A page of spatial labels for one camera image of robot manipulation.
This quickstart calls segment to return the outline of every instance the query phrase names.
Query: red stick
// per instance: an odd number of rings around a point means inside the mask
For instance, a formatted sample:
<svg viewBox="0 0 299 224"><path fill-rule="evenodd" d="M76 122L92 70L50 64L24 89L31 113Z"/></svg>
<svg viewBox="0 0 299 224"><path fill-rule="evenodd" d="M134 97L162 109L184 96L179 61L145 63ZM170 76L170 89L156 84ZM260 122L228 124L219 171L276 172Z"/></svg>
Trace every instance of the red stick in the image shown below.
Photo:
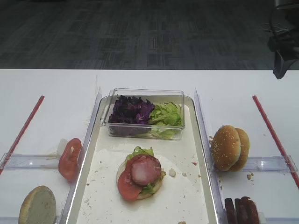
<svg viewBox="0 0 299 224"><path fill-rule="evenodd" d="M285 152L285 149L282 146L282 144L281 144L278 136L276 135L276 133L274 131L274 128L272 127L272 125L271 125L271 123L270 123L270 121L269 121L269 119L268 119L265 111L263 110L263 107L262 107L261 103L258 101L257 96L252 96L252 98L253 98L253 100L254 100L254 102L255 102L258 110L260 111L260 113L261 113L261 115L263 117L263 120L265 121L265 123L266 123L266 125L267 125L267 127L268 127L268 129L269 129L269 131L270 131L270 133L271 133L271 135L272 135L272 137L273 137L273 139L274 139L277 147L278 147L278 149L280 150L281 155L282 156L287 156L287 154ZM293 165L288 160L286 160L285 162L288 165L288 167L289 167L290 170L294 170ZM297 187L299 188L299 177L298 177L298 174L296 172L291 172L291 175L293 176L293 179L294 179L295 183L297 184Z"/></svg>
<svg viewBox="0 0 299 224"><path fill-rule="evenodd" d="M17 138L14 140L14 143L13 143L13 145L10 147L10 149L9 149L9 151L8 151L8 155L7 155L7 157L6 157L5 160L4 160L4 166L5 166L5 164L8 162L9 158L10 158L10 154L14 152L14 149L15 149L16 146L18 145L18 143L19 143L19 141L20 141L22 135L23 135L24 132L26 131L28 125L30 124L31 120L33 119L34 115L36 114L36 112L37 112L39 106L42 104L44 98L45 98L45 96L41 96L41 97L39 98L39 100L37 101L35 107L33 108L32 112L31 112L31 114L30 114L29 117L27 118L27 120L26 120L24 126L23 126L22 129L20 130L20 133L18 134Z"/></svg>

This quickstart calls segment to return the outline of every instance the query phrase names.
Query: open burger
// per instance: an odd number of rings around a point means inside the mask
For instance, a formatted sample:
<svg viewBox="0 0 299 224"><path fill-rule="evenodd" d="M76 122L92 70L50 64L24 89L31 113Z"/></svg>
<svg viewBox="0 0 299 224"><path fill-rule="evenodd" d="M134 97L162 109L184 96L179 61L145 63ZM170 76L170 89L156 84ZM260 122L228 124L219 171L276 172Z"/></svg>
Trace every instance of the open burger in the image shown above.
<svg viewBox="0 0 299 224"><path fill-rule="evenodd" d="M225 125L216 132L211 147L218 170L239 171L246 164L250 142L244 130Z"/></svg>
<svg viewBox="0 0 299 224"><path fill-rule="evenodd" d="M136 147L117 170L117 188L127 201L145 199L160 189L165 175L152 148Z"/></svg>

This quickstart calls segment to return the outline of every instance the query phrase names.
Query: clear plastic box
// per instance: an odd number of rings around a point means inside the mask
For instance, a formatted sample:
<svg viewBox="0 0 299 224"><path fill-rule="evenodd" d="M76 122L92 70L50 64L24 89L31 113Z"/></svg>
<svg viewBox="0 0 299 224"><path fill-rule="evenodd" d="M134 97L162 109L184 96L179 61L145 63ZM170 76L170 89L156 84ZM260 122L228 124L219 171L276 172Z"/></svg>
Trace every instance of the clear plastic box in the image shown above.
<svg viewBox="0 0 299 224"><path fill-rule="evenodd" d="M121 95L125 97L141 97L143 101L149 100L153 104L172 102L179 106L179 113L183 120L183 125L159 126L109 122L109 117L113 113L114 104ZM109 135L111 136L179 140L185 128L184 93L182 91L116 88L109 93L103 115L102 124L107 127Z"/></svg>

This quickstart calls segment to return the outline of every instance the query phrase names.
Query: gray carpet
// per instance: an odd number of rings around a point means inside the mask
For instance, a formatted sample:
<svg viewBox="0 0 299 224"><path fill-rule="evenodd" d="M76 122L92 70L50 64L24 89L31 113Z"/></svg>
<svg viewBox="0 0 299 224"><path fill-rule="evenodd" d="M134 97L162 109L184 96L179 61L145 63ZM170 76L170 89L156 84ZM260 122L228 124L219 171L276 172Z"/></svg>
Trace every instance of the gray carpet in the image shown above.
<svg viewBox="0 0 299 224"><path fill-rule="evenodd" d="M271 70L271 34L261 23L272 6L272 0L0 0L0 68Z"/></svg>

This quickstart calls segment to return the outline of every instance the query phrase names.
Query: food crumb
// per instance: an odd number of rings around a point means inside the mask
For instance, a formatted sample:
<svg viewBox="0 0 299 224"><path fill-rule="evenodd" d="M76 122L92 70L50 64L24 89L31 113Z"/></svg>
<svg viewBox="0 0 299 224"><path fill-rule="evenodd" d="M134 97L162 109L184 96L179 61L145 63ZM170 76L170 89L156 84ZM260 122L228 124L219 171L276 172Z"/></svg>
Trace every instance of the food crumb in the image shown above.
<svg viewBox="0 0 299 224"><path fill-rule="evenodd" d="M176 176L176 171L173 168L171 168L169 170L168 174L169 174L169 176L175 177Z"/></svg>

